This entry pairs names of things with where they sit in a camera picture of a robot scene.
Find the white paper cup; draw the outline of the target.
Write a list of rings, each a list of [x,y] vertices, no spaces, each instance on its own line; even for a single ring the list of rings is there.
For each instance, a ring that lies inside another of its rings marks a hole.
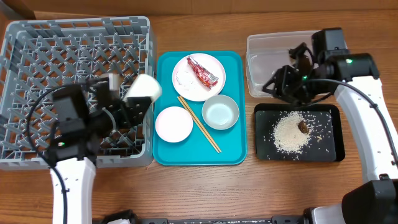
[[[154,77],[140,74],[129,87],[123,101],[127,101],[128,98],[132,97],[149,97],[152,102],[155,102],[161,94],[162,87]]]

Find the pink bowl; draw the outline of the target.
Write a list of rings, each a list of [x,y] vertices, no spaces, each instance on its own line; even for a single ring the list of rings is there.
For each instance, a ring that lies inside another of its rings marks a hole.
[[[190,135],[192,129],[193,120],[190,113],[178,106],[162,110],[155,121],[157,135],[166,142],[181,142]]]

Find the white rice pile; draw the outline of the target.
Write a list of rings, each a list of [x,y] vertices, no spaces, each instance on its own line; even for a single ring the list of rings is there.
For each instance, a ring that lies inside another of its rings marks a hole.
[[[256,118],[256,154],[279,161],[334,161],[336,159],[331,114],[321,111],[259,111]],[[304,120],[309,134],[298,124]]]

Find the grey-green bowl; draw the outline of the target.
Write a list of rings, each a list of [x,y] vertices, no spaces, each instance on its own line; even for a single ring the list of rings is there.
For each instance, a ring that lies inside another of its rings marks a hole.
[[[226,130],[233,127],[238,121],[239,107],[231,97],[215,95],[204,102],[201,114],[209,127]]]

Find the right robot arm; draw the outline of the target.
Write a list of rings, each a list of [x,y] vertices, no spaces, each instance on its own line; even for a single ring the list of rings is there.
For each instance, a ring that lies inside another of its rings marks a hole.
[[[262,90],[293,105],[334,95],[348,119],[364,184],[341,203],[308,208],[304,223],[397,223],[397,131],[387,110],[379,70],[368,53],[352,54],[340,28],[322,29],[289,50],[294,66],[278,69]]]

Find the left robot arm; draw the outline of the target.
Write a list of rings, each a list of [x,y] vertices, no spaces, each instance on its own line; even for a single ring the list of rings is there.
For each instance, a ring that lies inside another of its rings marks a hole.
[[[131,129],[162,94],[152,76],[139,75],[124,97],[114,90],[108,77],[94,85],[97,109],[91,112],[82,87],[67,85],[54,91],[53,105],[58,119],[45,152],[52,170],[53,222],[92,223],[91,198],[96,159],[102,139],[120,129]]]

